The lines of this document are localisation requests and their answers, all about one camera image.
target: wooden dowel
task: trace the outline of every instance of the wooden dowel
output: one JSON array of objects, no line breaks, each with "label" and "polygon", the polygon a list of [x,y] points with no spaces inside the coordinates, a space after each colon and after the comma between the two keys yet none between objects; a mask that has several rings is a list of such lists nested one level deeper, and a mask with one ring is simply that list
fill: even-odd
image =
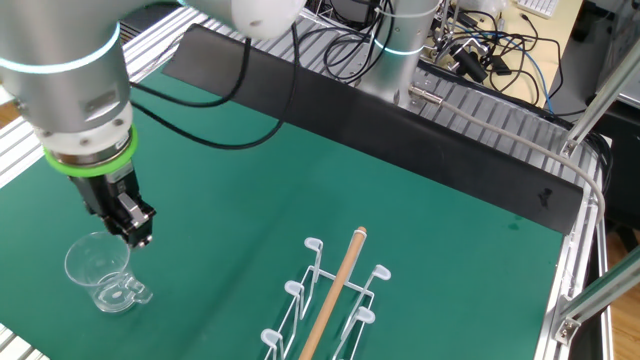
[{"label": "wooden dowel", "polygon": [[[362,226],[359,227],[358,230],[365,233],[367,232],[367,229]],[[353,236],[351,245],[347,250],[347,254],[344,256],[344,260],[342,260],[342,265],[340,265],[340,270],[338,270],[338,273],[336,274],[336,279],[333,281],[331,289],[329,289],[327,298],[324,299],[322,309],[320,309],[316,322],[313,324],[313,328],[311,328],[311,332],[309,333],[309,338],[307,338],[307,342],[304,344],[299,360],[311,360],[313,354],[316,352],[316,347],[318,347],[322,333],[324,332],[325,327],[327,327],[327,322],[329,322],[331,312],[333,311],[334,306],[336,306],[338,296],[340,296],[340,291],[342,291],[342,287],[347,281],[351,268],[358,257],[358,252],[362,247],[364,238],[365,236],[358,232]]]}]

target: black cable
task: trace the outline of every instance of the black cable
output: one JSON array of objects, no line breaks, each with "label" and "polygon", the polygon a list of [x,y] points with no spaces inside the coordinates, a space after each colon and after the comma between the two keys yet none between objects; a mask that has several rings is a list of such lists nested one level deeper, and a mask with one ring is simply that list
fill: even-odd
[{"label": "black cable", "polygon": [[582,110],[576,110],[576,111],[572,111],[572,112],[568,112],[568,113],[564,113],[564,114],[554,114],[555,116],[571,116],[571,115],[578,115],[578,114],[582,114],[583,112],[585,112],[587,109],[582,109]]},{"label": "black cable", "polygon": [[[496,73],[496,72],[497,72],[497,70],[491,70],[491,71],[489,71],[489,82],[491,83],[491,86],[493,86],[493,88],[494,88],[496,91],[500,91],[500,90],[498,90],[498,89],[496,88],[496,86],[493,84],[493,79],[491,78],[491,75],[493,75],[493,74],[494,74],[494,73]],[[530,73],[530,72],[525,71],[525,70],[511,70],[511,72],[518,72],[518,73],[522,73],[522,74],[527,75],[529,78],[531,78],[531,81],[533,82],[533,86],[534,86],[534,87],[535,87],[535,89],[536,89],[536,98],[535,98],[535,100],[534,100],[534,101],[532,101],[532,102],[531,102],[531,105],[536,105],[536,104],[538,103],[538,101],[540,101],[540,88],[538,87],[538,82],[536,81],[536,78],[535,78],[533,75],[531,75],[531,73]]]},{"label": "black cable", "polygon": [[218,100],[215,101],[208,101],[208,102],[193,102],[193,101],[187,101],[187,100],[182,100],[182,99],[178,99],[175,98],[171,95],[167,95],[163,92],[160,92],[158,90],[152,89],[150,87],[144,86],[142,84],[138,84],[138,83],[131,83],[131,87],[136,88],[138,90],[142,90],[148,94],[151,94],[153,96],[159,97],[163,100],[166,101],[170,101],[174,104],[178,104],[178,105],[182,105],[182,106],[188,106],[188,107],[193,107],[193,108],[212,108],[212,107],[216,107],[216,106],[220,106],[222,104],[225,104],[227,102],[229,102],[231,99],[233,99],[236,94],[238,93],[238,90],[240,90],[240,87],[242,86],[242,83],[244,82],[244,78],[247,75],[247,69],[249,68],[249,55],[251,54],[251,38],[246,38],[244,41],[244,51],[242,54],[242,65],[240,66],[240,74],[238,74],[238,79],[236,80],[235,85],[233,86],[233,88],[231,89],[231,91],[221,97]]},{"label": "black cable", "polygon": [[493,47],[491,48],[491,50],[489,50],[489,54],[488,56],[493,55],[493,53],[496,50],[496,47],[498,46],[498,22],[496,21],[496,18],[493,17],[493,15],[484,12],[484,11],[476,11],[476,10],[461,10],[461,12],[463,14],[478,14],[478,15],[483,15],[488,17],[489,19],[491,19],[491,21],[493,22],[493,32],[495,33],[495,37],[493,38]]},{"label": "black cable", "polygon": [[[297,83],[297,77],[298,77],[298,68],[300,67],[300,41],[298,39],[298,31],[296,28],[296,24],[293,23],[293,25],[291,25],[291,36],[293,37],[293,78],[292,78],[292,83],[291,83],[291,90],[289,93],[289,99],[287,100],[287,105],[285,107],[284,113],[286,114],[286,112],[289,110],[289,108],[291,107],[291,104],[293,103],[293,98],[296,92],[296,83]],[[280,120],[278,120],[278,123],[263,137],[261,137],[260,139],[247,143],[247,144],[239,144],[239,145],[227,145],[227,144],[219,144],[219,143],[215,143],[206,139],[203,139],[201,137],[198,137],[196,135],[193,135],[185,130],[180,129],[179,127],[173,125],[172,123],[168,122],[167,120],[163,119],[162,117],[158,116],[157,114],[153,113],[151,110],[147,109],[146,107],[138,104],[135,101],[131,101],[131,105],[133,107],[135,107],[136,109],[140,110],[142,113],[144,113],[145,115],[147,115],[149,118],[151,118],[152,120],[155,120],[156,122],[158,122],[160,125],[166,127],[167,129],[175,132],[176,134],[183,136],[189,140],[192,140],[194,142],[197,142],[198,144],[204,145],[204,146],[208,146],[214,149],[221,149],[221,150],[244,150],[244,149],[249,149],[255,146],[258,146],[264,142],[266,142],[267,140],[269,140],[270,138],[272,138],[277,132],[278,130],[280,130],[280,128],[282,127],[282,125],[284,124],[284,114],[283,116],[280,118]]]},{"label": "black cable", "polygon": [[[486,32],[488,32],[488,31],[465,31],[465,32],[457,32],[456,34],[466,34],[466,35],[469,35],[469,36],[471,34],[479,34],[479,35],[482,36],[483,33],[486,33]],[[514,34],[509,34],[509,33],[506,33],[504,31],[499,31],[498,34],[500,36],[504,36],[504,37],[509,37],[509,36],[513,37],[514,36]],[[548,41],[548,42],[552,42],[552,43],[554,43],[556,45],[556,50],[557,50],[557,54],[558,54],[558,72],[560,74],[560,84],[558,84],[558,87],[553,92],[551,92],[551,94],[549,94],[549,99],[551,99],[553,96],[555,96],[558,93],[558,91],[560,90],[560,88],[564,84],[564,72],[562,71],[562,51],[561,51],[562,49],[560,47],[560,43],[555,39],[534,37],[534,36],[531,36],[531,35],[517,34],[517,36],[520,36],[520,37],[523,37],[523,38],[526,38],[526,39],[533,39],[533,40],[536,40],[536,41]]]},{"label": "black cable", "polygon": [[[389,13],[390,14],[395,14],[394,10],[393,10],[393,5],[391,4],[390,0],[386,0],[385,1],[385,5],[383,8],[383,11],[385,11],[387,9],[387,7],[389,7]],[[382,29],[382,24],[384,23],[386,16],[379,13],[377,20],[374,21],[374,24],[371,26],[371,29],[373,29],[373,27],[380,22],[378,28],[376,29],[376,33],[373,35],[374,39],[378,38],[378,35],[380,34],[380,30]],[[351,84],[355,81],[357,81],[358,79],[362,78],[362,76],[364,76],[367,72],[369,72],[369,70],[371,70],[380,60],[380,58],[382,57],[382,54],[384,53],[385,49],[387,49],[389,42],[391,41],[391,36],[393,34],[393,27],[395,24],[395,20],[393,16],[390,16],[391,20],[390,20],[390,25],[389,25],[389,33],[387,34],[387,39],[385,40],[382,49],[380,50],[380,53],[378,54],[378,56],[373,60],[373,62],[371,62],[368,66],[367,63],[369,63],[371,61],[371,57],[373,55],[373,49],[376,46],[374,42],[372,42],[371,46],[369,47],[369,51],[367,53],[367,58],[365,60],[365,62],[363,63],[363,66],[360,68],[360,70],[358,70],[357,72],[355,72],[354,74],[351,74],[349,76],[338,76],[335,73],[333,73],[333,71],[331,70],[331,68],[329,66],[327,66],[328,64],[328,59],[329,59],[329,55],[333,52],[333,47],[334,46],[338,46],[338,45],[343,45],[343,43],[353,43],[353,41],[350,40],[343,40],[342,42],[338,42],[336,41],[336,39],[334,39],[332,42],[329,43],[329,45],[327,46],[327,49],[324,53],[323,56],[323,61],[325,64],[325,69],[327,70],[327,72],[334,78],[337,80],[341,80],[344,81],[346,84]],[[361,40],[359,41],[360,44],[356,45],[355,49],[358,49],[360,47],[360,45],[364,42],[364,40],[366,40],[365,35],[362,35]]]},{"label": "black cable", "polygon": [[538,29],[536,29],[535,25],[533,25],[533,23],[531,22],[531,19],[529,19],[529,17],[526,14],[520,14],[520,17],[523,18],[524,21],[529,23],[529,26],[531,26],[531,29],[533,30],[533,33],[536,36],[535,40],[533,40],[533,45],[531,45],[531,48],[527,50],[527,51],[531,51],[536,47],[536,45],[538,45],[538,39],[540,38],[540,34],[538,34]]}]

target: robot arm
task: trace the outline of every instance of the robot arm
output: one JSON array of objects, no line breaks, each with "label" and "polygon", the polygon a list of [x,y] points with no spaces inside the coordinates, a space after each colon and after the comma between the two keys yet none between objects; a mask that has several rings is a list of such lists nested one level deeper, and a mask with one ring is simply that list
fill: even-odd
[{"label": "robot arm", "polygon": [[[268,39],[304,0],[187,0],[245,35]],[[131,157],[138,139],[118,19],[152,0],[0,1],[0,79],[34,127],[49,163],[89,213],[131,247],[152,240]]]}]

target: wooden floor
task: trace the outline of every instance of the wooden floor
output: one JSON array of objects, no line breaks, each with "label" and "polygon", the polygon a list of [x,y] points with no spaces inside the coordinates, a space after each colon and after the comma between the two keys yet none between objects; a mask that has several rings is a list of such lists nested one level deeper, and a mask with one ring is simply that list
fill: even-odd
[{"label": "wooden floor", "polygon": [[0,105],[0,129],[16,119],[20,114],[12,103]]},{"label": "wooden floor", "polygon": [[[627,255],[617,234],[607,238],[609,268]],[[615,360],[640,359],[640,284],[611,304]]]}]

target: green table surface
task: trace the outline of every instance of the green table surface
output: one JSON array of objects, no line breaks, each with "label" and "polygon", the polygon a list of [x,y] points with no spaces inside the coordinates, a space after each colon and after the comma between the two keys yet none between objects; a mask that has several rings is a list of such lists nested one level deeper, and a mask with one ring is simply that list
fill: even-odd
[{"label": "green table surface", "polygon": [[[145,83],[212,98],[160,73]],[[186,109],[133,97],[220,142],[250,141],[274,124],[237,104]],[[313,263],[304,239],[324,241],[322,267],[335,273],[360,225],[369,237],[352,280],[363,284],[376,264],[392,278],[371,287],[377,319],[357,359],[533,357],[560,233],[290,125],[262,146],[229,152],[139,112],[135,119],[134,163],[158,211],[153,243],[131,260],[154,292],[149,304],[104,314],[67,278],[71,244],[103,228],[44,160],[0,189],[0,322],[52,359],[263,358],[260,333],[277,327],[291,298],[284,283]],[[329,285],[319,286],[314,311]],[[342,313],[353,295],[341,297]],[[337,344],[338,315],[317,359]]]}]

